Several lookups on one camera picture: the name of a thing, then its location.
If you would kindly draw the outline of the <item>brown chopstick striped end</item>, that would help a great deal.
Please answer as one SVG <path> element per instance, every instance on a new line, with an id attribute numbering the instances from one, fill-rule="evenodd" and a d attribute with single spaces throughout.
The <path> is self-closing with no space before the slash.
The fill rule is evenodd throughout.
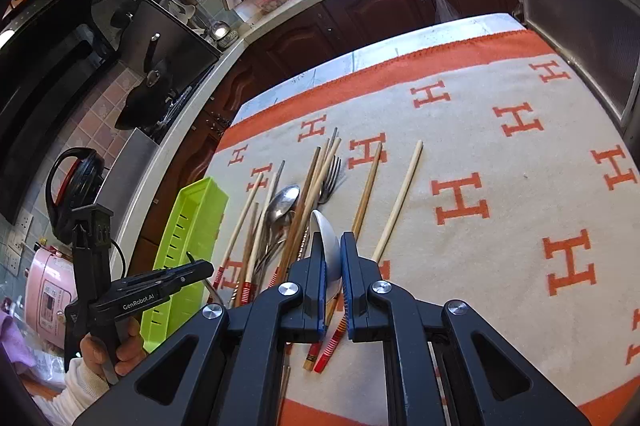
<path id="1" fill-rule="evenodd" d="M 322 373 L 344 337 L 346 328 L 346 315 L 343 315 L 326 346 L 322 346 L 321 342 L 316 342 L 309 347 L 303 363 L 303 369 L 307 372 Z"/>

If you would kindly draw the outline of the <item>green plastic utensil tray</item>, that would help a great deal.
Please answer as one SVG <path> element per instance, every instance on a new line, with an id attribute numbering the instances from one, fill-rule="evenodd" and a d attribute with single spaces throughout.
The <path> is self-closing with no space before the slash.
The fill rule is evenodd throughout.
<path id="1" fill-rule="evenodd" d="M 171 209 L 153 269 L 171 269 L 194 260 L 207 260 L 218 236 L 228 195 L 212 178 L 202 178 L 178 194 Z M 202 306 L 204 285 L 197 282 L 180 289 L 157 307 L 142 313 L 143 348 L 152 352 L 177 331 Z"/>

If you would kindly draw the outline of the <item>white ceramic soup spoon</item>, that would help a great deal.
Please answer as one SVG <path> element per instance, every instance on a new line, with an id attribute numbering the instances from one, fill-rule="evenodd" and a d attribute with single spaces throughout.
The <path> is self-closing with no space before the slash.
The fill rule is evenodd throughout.
<path id="1" fill-rule="evenodd" d="M 318 232 L 321 237 L 324 259 L 326 259 L 326 298 L 336 296 L 340 290 L 342 278 L 342 257 L 340 242 L 329 220 L 319 210 L 313 210 L 310 216 L 311 235 Z"/>

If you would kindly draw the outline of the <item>pale chopstick orange end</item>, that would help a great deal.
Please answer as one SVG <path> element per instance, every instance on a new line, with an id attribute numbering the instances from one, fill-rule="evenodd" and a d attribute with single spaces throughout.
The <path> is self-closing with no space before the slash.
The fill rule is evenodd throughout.
<path id="1" fill-rule="evenodd" d="M 224 251 L 224 254 L 222 255 L 220 264 L 218 265 L 218 269 L 216 271 L 215 277 L 214 277 L 214 282 L 213 282 L 213 287 L 215 289 L 217 289 L 220 286 L 220 283 L 222 281 L 222 277 L 224 276 L 224 270 L 226 270 L 227 268 L 227 263 L 231 257 L 232 254 L 232 250 L 235 246 L 236 240 L 238 239 L 238 236 L 240 234 L 240 230 L 242 229 L 242 226 L 244 224 L 244 221 L 246 219 L 246 216 L 248 214 L 248 211 L 250 210 L 250 206 L 254 203 L 254 199 L 255 196 L 257 194 L 257 190 L 259 189 L 260 183 L 262 183 L 262 179 L 264 178 L 264 172 L 259 172 L 258 173 L 258 177 L 255 181 L 255 183 L 253 184 L 252 188 L 250 189 L 250 191 L 248 192 L 248 196 L 247 199 L 245 201 L 245 204 L 241 210 L 241 213 L 239 215 L 238 221 L 236 221 L 236 224 L 233 228 L 233 231 L 230 235 L 226 250 Z"/>

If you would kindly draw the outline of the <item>pale chopstick red end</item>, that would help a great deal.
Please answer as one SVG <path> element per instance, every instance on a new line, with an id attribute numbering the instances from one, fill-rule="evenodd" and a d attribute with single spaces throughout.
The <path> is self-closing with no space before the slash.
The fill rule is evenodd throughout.
<path id="1" fill-rule="evenodd" d="M 341 143 L 341 139 L 338 137 L 338 130 L 334 129 L 332 137 L 329 138 L 329 141 L 326 142 L 326 146 L 324 146 L 322 149 L 321 157 L 324 159 L 324 164 L 322 166 L 320 175 L 318 176 L 316 182 L 314 183 L 314 187 L 312 188 L 308 205 L 306 206 L 305 215 L 309 216 L 309 219 L 310 219 L 311 212 L 314 209 L 318 208 L 318 207 L 314 208 L 314 202 L 316 201 L 316 197 L 319 193 L 320 184 L 324 176 L 326 175 L 326 172 L 328 172 L 333 156 L 337 155 L 337 149 L 338 149 L 338 146 L 340 146 L 340 143 Z M 308 222 L 304 227 L 300 226 L 298 229 L 294 250 L 290 260 L 290 265 L 295 260 L 297 260 L 298 257 L 304 252 L 303 241 L 304 241 L 304 235 L 306 233 L 306 228 L 308 227 Z"/>

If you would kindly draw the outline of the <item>pale wooden chopstick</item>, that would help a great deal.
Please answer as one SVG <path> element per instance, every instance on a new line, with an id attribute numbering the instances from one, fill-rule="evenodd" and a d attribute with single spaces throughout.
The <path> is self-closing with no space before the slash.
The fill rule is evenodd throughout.
<path id="1" fill-rule="evenodd" d="M 378 243 L 375 246 L 374 252 L 372 253 L 372 260 L 376 263 L 379 263 L 380 260 L 382 259 L 383 253 L 386 250 L 386 246 L 390 241 L 390 237 L 392 236 L 394 227 L 399 218 L 402 205 L 406 200 L 412 180 L 414 178 L 414 175 L 416 174 L 416 168 L 420 163 L 422 151 L 423 151 L 423 141 L 419 140 L 416 142 L 416 146 L 414 146 L 411 160 L 405 174 L 405 178 L 402 180 L 401 187 L 395 199 L 392 211 L 390 212 L 390 216 L 386 221 L 386 224 L 380 236 L 380 239 L 378 240 Z"/>

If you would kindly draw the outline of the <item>steel fork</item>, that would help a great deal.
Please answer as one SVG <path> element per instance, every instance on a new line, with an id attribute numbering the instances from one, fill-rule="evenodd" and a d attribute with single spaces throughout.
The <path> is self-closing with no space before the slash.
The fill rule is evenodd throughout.
<path id="1" fill-rule="evenodd" d="M 320 175 L 323 164 L 324 159 L 321 157 L 321 154 L 319 154 L 318 158 L 314 162 L 314 165 L 311 167 L 309 179 L 305 182 L 302 205 L 300 206 L 300 214 L 302 215 L 302 217 L 300 218 L 299 224 L 302 227 L 304 227 L 308 222 L 309 216 L 305 215 L 306 206 L 308 205 L 312 188 L 314 187 L 314 183 Z M 324 176 L 320 184 L 319 193 L 316 197 L 316 201 L 314 202 L 314 208 L 322 206 L 329 201 L 335 189 L 337 188 L 337 183 L 341 176 L 342 166 L 343 161 L 341 160 L 341 158 L 337 155 L 334 155 L 328 172 L 326 172 L 326 175 Z"/>

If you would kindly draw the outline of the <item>dark brown chopstick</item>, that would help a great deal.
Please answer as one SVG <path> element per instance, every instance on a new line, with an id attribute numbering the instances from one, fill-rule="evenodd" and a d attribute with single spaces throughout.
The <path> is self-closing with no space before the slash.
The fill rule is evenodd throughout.
<path id="1" fill-rule="evenodd" d="M 350 230 L 352 231 L 352 234 L 355 236 L 355 239 L 358 239 L 360 235 L 364 216 L 366 215 L 366 212 L 367 212 L 367 208 L 368 208 L 368 204 L 370 201 L 370 196 L 371 196 L 371 192 L 372 192 L 373 184 L 375 180 L 375 175 L 376 175 L 376 172 L 378 172 L 378 164 L 380 163 L 382 150 L 383 150 L 383 144 L 378 143 L 378 147 L 376 148 L 372 165 L 369 170 L 367 181 L 366 181 L 366 184 L 364 185 L 364 188 L 360 197 L 356 215 L 355 215 L 354 221 L 352 221 L 352 228 Z M 338 287 L 338 293 L 330 300 L 330 302 L 326 306 L 326 325 L 331 324 L 332 317 L 334 316 L 335 309 L 341 297 L 342 297 L 342 287 Z"/>

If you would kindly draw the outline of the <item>brown wooden chopstick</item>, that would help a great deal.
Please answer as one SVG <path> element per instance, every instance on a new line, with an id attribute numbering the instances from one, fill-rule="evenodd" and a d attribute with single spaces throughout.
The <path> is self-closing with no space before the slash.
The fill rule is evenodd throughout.
<path id="1" fill-rule="evenodd" d="M 282 255 L 280 257 L 280 262 L 277 266 L 276 271 L 274 271 L 270 287 L 276 286 L 282 283 L 285 279 L 286 273 L 288 273 L 288 267 L 290 266 L 290 260 L 292 257 L 292 253 L 294 250 L 294 245 L 296 242 L 296 235 L 298 233 L 298 229 L 300 227 L 300 223 L 303 219 L 303 210 L 305 208 L 306 198 L 309 193 L 309 189 L 311 187 L 311 182 L 314 179 L 314 174 L 316 173 L 317 166 L 319 164 L 319 160 L 322 153 L 322 147 L 317 146 L 314 150 L 314 155 L 312 155 L 311 163 L 309 165 L 305 182 L 303 185 L 302 193 L 299 195 L 299 199 L 296 203 L 295 215 L 291 224 L 290 229 L 288 230 L 288 237 L 285 240 L 284 248 L 282 250 Z"/>

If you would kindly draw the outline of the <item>steel twisted chopstick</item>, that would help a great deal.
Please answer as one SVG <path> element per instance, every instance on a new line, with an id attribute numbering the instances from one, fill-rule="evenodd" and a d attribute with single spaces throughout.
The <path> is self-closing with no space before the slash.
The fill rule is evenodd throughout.
<path id="1" fill-rule="evenodd" d="M 254 284 L 254 271 L 258 261 L 258 257 L 260 256 L 260 251 L 262 250 L 262 239 L 266 234 L 266 228 L 267 228 L 266 220 L 268 215 L 269 204 L 273 198 L 274 193 L 276 193 L 276 188 L 280 180 L 280 176 L 282 175 L 284 166 L 285 166 L 285 161 L 282 160 L 276 174 L 269 182 L 264 208 L 262 209 L 262 214 L 260 215 L 260 218 L 258 220 L 259 227 L 256 231 L 252 253 L 250 254 L 250 262 L 248 263 L 248 267 L 247 267 L 247 275 L 245 278 L 246 285 L 250 288 L 252 288 Z"/>

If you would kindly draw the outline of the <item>large steel spoon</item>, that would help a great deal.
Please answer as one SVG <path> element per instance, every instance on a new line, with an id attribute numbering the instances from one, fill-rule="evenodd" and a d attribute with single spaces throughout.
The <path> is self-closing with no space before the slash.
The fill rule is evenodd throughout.
<path id="1" fill-rule="evenodd" d="M 270 201 L 266 213 L 268 247 L 277 243 L 284 230 L 291 224 L 299 195 L 300 187 L 293 184 L 285 186 Z"/>

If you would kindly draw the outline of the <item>black round appliance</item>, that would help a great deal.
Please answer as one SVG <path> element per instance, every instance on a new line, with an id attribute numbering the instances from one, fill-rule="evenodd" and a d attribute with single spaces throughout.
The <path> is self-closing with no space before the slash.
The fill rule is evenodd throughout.
<path id="1" fill-rule="evenodd" d="M 68 169 L 58 195 L 53 197 L 55 172 L 68 158 L 74 158 L 75 161 Z M 53 235 L 59 242 L 68 245 L 72 241 L 73 210 L 94 203 L 104 181 L 104 169 L 104 159 L 90 147 L 65 149 L 55 159 L 46 181 L 46 206 Z"/>

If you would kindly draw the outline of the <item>pink rice cooker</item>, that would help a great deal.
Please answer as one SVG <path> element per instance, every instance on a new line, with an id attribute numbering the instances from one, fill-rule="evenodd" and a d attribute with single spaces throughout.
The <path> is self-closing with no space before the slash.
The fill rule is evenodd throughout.
<path id="1" fill-rule="evenodd" d="M 37 335 L 64 348 L 65 309 L 76 298 L 73 264 L 62 253 L 40 247 L 28 269 L 25 319 Z"/>

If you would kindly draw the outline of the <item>black wok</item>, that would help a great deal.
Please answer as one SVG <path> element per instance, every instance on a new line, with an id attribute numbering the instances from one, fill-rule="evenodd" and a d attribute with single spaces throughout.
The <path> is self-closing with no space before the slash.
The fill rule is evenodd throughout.
<path id="1" fill-rule="evenodd" d="M 143 80 L 132 89 L 125 107 L 118 116 L 115 127 L 118 130 L 134 130 L 156 125 L 166 112 L 166 103 L 172 87 L 171 66 L 167 58 L 157 60 L 155 52 L 160 33 L 151 37 L 143 60 Z"/>

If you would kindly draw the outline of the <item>black range hood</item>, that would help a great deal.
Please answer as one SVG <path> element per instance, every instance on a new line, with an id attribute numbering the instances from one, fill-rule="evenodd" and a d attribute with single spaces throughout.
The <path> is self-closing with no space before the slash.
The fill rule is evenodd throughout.
<path id="1" fill-rule="evenodd" d="M 41 160 L 116 63 L 93 0 L 32 0 L 1 22 L 1 216 L 14 224 Z"/>

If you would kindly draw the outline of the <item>orange white H-pattern cloth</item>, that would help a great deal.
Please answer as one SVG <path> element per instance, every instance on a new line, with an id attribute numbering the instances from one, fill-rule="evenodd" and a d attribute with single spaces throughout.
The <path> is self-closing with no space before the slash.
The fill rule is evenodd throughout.
<path id="1" fill-rule="evenodd" d="M 338 130 L 323 213 L 371 257 L 423 141 L 381 261 L 385 279 L 484 317 L 595 425 L 639 386 L 639 170 L 578 74 L 533 31 L 440 27 L 370 45 L 246 103 L 208 174 L 228 195 L 222 257 L 258 173 L 304 181 Z"/>

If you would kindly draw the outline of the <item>white plastic bag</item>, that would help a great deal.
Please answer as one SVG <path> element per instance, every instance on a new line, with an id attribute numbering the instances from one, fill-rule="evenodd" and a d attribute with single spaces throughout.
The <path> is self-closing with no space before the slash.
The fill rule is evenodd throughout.
<path id="1" fill-rule="evenodd" d="M 435 22 L 453 22 L 460 18 L 460 14 L 447 0 L 435 0 Z"/>

